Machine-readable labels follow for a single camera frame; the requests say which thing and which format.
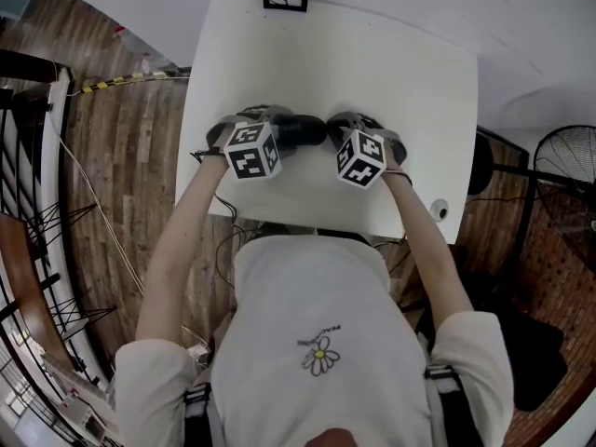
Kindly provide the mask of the black oblong case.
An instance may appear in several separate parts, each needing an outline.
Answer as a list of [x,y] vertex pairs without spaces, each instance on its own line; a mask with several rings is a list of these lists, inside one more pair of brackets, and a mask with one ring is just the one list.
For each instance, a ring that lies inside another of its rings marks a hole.
[[312,115],[276,115],[271,124],[276,144],[284,150],[318,146],[328,135],[326,123]]

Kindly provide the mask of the black metal stair railing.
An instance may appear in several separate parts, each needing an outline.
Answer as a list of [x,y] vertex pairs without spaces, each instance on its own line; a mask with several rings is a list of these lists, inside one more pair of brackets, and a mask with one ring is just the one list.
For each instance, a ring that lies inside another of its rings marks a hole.
[[[0,255],[0,382],[9,388],[6,403],[15,414],[34,414],[61,440],[78,447],[119,447],[111,374],[97,357],[93,333],[113,319],[115,306],[87,302],[75,276],[72,228],[97,206],[69,209],[66,203],[61,136],[67,92],[59,84],[40,96],[0,89],[0,213],[25,222],[50,314],[74,368],[58,363],[29,333]],[[100,446],[84,440],[58,412],[72,388],[102,396],[108,404],[102,416],[111,433]]]

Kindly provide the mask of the person's right forearm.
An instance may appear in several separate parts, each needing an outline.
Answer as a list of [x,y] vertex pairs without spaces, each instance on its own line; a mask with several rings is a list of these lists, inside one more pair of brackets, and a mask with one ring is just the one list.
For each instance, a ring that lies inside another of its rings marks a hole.
[[415,193],[401,169],[383,175],[409,239],[409,246],[430,302],[437,333],[448,332],[462,338],[465,331],[455,323],[472,304],[458,276],[453,256],[440,229]]

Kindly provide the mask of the black standing fan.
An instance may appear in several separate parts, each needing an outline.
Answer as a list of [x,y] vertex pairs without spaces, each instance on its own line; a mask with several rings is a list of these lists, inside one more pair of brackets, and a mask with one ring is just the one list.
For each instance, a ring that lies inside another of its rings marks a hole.
[[[504,167],[513,166],[497,163],[489,139],[477,133],[467,193],[479,195]],[[535,182],[534,202],[541,203],[584,266],[596,272],[596,127],[553,130],[539,141],[529,169],[518,176]]]

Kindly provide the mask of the black office chair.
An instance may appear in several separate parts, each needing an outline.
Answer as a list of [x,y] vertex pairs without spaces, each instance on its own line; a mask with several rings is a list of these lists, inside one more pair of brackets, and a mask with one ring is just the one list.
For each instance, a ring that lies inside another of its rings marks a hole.
[[485,294],[481,309],[495,314],[501,326],[514,385],[514,404],[533,412],[554,392],[567,374],[561,353],[562,330],[532,318],[506,296],[507,285],[484,274]]

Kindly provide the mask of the white daisy print t-shirt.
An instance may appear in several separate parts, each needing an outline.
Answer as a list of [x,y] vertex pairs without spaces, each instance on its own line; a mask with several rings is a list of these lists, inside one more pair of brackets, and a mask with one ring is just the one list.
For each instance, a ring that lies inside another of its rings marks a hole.
[[493,314],[450,315],[426,354],[381,255],[348,239],[257,239],[235,273],[237,312],[210,375],[227,447],[304,447],[332,428],[361,447],[432,447],[429,364],[455,370],[483,446],[501,447],[513,380]]

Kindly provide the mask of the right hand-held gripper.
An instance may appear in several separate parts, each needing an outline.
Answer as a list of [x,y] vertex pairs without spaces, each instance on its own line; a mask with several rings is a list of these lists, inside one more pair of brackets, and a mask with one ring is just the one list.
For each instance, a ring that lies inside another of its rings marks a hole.
[[342,112],[327,121],[335,141],[337,177],[344,183],[369,188],[387,170],[386,145],[397,164],[402,164],[407,151],[400,137],[372,117],[355,112]]

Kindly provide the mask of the person's left forearm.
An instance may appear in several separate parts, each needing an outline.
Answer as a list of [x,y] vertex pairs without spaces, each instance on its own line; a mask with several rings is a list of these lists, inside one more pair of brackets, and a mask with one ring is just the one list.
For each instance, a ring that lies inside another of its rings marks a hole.
[[178,344],[183,300],[202,228],[228,165],[222,156],[205,156],[175,206],[151,257],[135,339]]

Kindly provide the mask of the clear plastic bag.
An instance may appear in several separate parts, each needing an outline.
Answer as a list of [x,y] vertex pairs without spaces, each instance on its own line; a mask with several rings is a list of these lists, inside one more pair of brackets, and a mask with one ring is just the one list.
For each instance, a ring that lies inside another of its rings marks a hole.
[[123,26],[117,26],[115,28],[114,38],[117,38],[125,49],[137,58],[143,72],[150,73],[152,71],[152,60],[155,56],[155,50],[151,46]]

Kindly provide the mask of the white electrical box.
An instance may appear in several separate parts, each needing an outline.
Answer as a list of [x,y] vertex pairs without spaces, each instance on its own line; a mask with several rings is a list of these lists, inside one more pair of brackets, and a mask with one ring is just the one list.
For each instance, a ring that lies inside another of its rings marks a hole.
[[111,433],[102,416],[107,406],[102,396],[72,388],[57,409],[77,434],[92,445],[100,446]]

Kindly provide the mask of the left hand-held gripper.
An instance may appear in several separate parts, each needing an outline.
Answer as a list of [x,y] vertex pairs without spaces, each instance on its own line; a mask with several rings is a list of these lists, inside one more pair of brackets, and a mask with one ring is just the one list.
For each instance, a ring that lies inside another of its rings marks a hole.
[[259,104],[223,118],[206,133],[209,151],[224,157],[238,181],[277,176],[282,171],[281,155],[267,121],[279,115],[293,115],[293,111],[278,104]]

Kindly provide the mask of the yellow black striped bar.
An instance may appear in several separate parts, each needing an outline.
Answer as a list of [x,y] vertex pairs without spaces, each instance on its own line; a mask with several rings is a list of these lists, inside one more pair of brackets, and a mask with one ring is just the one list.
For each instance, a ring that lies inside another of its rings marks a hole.
[[80,89],[80,93],[89,94],[99,89],[105,89],[114,86],[123,86],[127,84],[140,83],[144,81],[153,81],[168,79],[169,77],[175,76],[173,72],[156,71],[151,73],[133,73],[124,76],[118,76],[107,81],[101,81],[91,86],[83,87]]

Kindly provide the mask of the brown wooden handrail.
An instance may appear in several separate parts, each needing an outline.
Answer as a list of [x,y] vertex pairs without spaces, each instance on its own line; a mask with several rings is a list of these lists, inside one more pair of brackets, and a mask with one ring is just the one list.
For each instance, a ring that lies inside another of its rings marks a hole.
[[0,213],[0,255],[21,317],[33,339],[58,363],[74,368],[50,314],[37,275],[25,222]]

